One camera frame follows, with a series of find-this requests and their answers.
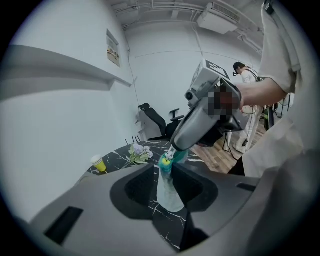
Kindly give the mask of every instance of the black slot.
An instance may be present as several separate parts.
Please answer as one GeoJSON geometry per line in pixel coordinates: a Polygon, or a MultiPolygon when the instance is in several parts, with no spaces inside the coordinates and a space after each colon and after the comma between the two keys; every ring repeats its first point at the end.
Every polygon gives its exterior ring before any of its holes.
{"type": "Polygon", "coordinates": [[[69,206],[44,234],[58,245],[61,245],[83,211],[83,209],[69,206]]]}
{"type": "Polygon", "coordinates": [[[152,220],[149,200],[154,185],[154,165],[143,164],[139,170],[113,184],[110,198],[114,207],[126,217],[152,220]]]}
{"type": "Polygon", "coordinates": [[[245,184],[245,183],[239,183],[238,185],[236,185],[236,187],[243,189],[243,190],[250,191],[250,192],[253,192],[256,189],[256,186],[252,186],[252,185],[245,184]]]}
{"type": "Polygon", "coordinates": [[[171,175],[181,201],[191,213],[206,211],[218,197],[218,188],[211,180],[184,165],[174,163],[171,175]]]}

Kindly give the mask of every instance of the ceiling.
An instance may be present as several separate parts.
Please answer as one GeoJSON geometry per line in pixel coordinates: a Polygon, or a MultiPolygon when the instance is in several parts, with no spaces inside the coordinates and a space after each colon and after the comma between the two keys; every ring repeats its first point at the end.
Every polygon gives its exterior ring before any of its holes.
{"type": "MultiPolygon", "coordinates": [[[[127,3],[129,5],[134,5],[136,2],[150,3],[151,0],[107,0],[112,6],[127,3]]],[[[155,2],[167,2],[164,0],[154,0],[155,2]]],[[[250,18],[258,27],[263,28],[262,18],[261,18],[261,6],[264,0],[222,0],[226,4],[229,4],[240,12],[245,14],[250,18]]],[[[208,3],[212,2],[210,0],[177,0],[176,2],[193,4],[197,6],[205,7],[208,3]]]]}
{"type": "Polygon", "coordinates": [[[149,22],[196,22],[208,3],[223,6],[239,16],[235,31],[239,39],[262,54],[264,0],[107,0],[124,30],[149,22]]]}

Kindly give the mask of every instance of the person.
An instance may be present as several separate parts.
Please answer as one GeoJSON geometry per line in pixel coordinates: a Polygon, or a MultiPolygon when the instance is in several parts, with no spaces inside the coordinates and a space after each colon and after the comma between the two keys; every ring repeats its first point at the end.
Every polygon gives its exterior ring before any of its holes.
{"type": "MultiPolygon", "coordinates": [[[[241,62],[234,63],[233,69],[236,74],[241,75],[243,83],[254,83],[258,80],[257,72],[241,62]]],[[[242,112],[249,117],[249,120],[245,129],[240,132],[240,138],[233,145],[233,148],[244,154],[251,148],[263,113],[263,107],[257,105],[244,106],[242,112]]]]}
{"type": "Polygon", "coordinates": [[[257,72],[247,65],[238,61],[233,64],[233,69],[237,75],[241,75],[244,83],[253,83],[257,81],[257,72]]]}
{"type": "Polygon", "coordinates": [[[277,171],[288,159],[319,150],[319,60],[300,25],[278,2],[262,5],[264,42],[260,82],[236,84],[242,106],[272,105],[288,93],[294,104],[229,171],[260,178],[265,170],[277,171]]]}

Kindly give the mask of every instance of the yellow cup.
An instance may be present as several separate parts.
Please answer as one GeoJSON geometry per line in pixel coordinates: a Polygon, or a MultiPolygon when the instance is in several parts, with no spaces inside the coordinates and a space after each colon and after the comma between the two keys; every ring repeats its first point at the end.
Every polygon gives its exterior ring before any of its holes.
{"type": "Polygon", "coordinates": [[[99,172],[107,172],[107,167],[100,155],[95,155],[91,158],[91,164],[96,167],[99,172]]]}

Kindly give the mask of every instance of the black office chair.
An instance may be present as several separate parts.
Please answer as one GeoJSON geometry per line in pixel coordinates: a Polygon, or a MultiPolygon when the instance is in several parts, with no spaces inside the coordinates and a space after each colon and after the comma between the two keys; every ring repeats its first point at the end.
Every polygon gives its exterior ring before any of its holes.
{"type": "Polygon", "coordinates": [[[152,108],[148,103],[138,106],[152,121],[154,121],[160,128],[161,137],[149,138],[148,141],[170,141],[172,135],[177,129],[181,119],[185,116],[180,115],[176,117],[176,112],[180,109],[170,111],[172,113],[171,122],[166,126],[166,121],[152,108]]]}

